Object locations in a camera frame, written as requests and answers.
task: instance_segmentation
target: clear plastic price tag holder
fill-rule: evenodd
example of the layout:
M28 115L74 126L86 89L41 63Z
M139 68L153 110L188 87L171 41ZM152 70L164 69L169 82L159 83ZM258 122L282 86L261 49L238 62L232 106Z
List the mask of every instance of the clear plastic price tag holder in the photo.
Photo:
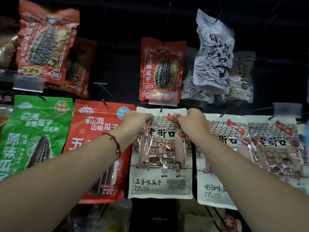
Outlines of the clear plastic price tag holder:
M274 117L301 118L303 105L301 103L273 102Z
M42 93L45 79L37 76L14 75L13 89Z
M151 89L149 102L151 105L177 106L178 92Z

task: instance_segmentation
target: white snack bag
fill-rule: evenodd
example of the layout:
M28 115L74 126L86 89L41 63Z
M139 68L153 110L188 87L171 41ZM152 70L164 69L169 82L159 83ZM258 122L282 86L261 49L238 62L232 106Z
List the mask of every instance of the white snack bag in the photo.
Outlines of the white snack bag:
M187 47L186 50L186 65L187 70L184 72L181 83L181 99L193 99L204 101L208 103L214 102L214 95L203 90L198 90L193 83L193 68L194 60L198 50L195 48Z
M250 155L251 141L248 137L246 127L247 120L244 116L220 114L204 114L209 123L212 135L232 147L248 159ZM196 147L197 166L197 201L200 204L219 208L237 210L226 189L219 181L212 166L207 162L205 156Z
M186 116L187 110L137 107L136 112L153 118L133 144L128 199L192 199L191 142L172 117Z
M234 33L220 20L216 21L200 9L196 22L201 46L194 62L193 83L198 90L229 94Z
M256 54L253 51L239 51L234 54L230 70L230 93L222 95L225 100L245 100L253 102L253 80L251 71Z

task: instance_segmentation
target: hand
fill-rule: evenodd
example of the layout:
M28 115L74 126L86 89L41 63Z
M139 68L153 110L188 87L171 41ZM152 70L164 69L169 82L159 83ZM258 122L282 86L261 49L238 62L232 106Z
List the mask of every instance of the hand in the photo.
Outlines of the hand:
M199 109L190 108L187 111L187 116L178 113L173 114L173 116L179 121L182 130L193 142L201 135L210 134L208 121Z
M145 126L146 121L152 118L152 114L138 113L136 111L125 112L122 118L122 126L126 126L132 131L133 135L138 134Z

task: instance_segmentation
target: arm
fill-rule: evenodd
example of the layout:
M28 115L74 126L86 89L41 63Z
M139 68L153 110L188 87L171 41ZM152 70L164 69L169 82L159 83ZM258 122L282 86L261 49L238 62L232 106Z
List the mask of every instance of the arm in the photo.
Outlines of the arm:
M110 131L124 151L151 114L125 113ZM116 144L102 135L84 146L37 164L0 183L1 231L52 231L117 160Z
M212 136L203 113L175 114L254 232L308 231L309 197Z

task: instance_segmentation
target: illustrated person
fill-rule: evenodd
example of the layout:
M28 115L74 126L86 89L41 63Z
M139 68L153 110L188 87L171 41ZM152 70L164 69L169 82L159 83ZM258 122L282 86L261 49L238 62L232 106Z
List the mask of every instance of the illustrated person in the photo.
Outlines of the illustrated person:
M163 148L162 147L158 148L157 158L163 159Z
M166 160L162 161L162 166L160 166L162 169L162 177L168 176L168 162Z
M181 169L181 164L179 161L176 162L176 166L175 166L175 169L176 169L176 177L180 177L180 169Z
M214 168L251 231L308 231L308 195L258 168L212 136L200 110L189 109L187 116L173 116ZM122 124L109 133L124 151L151 118L151 114L126 112ZM116 148L110 136L100 135L64 155L1 181L1 231L52 232L117 160Z

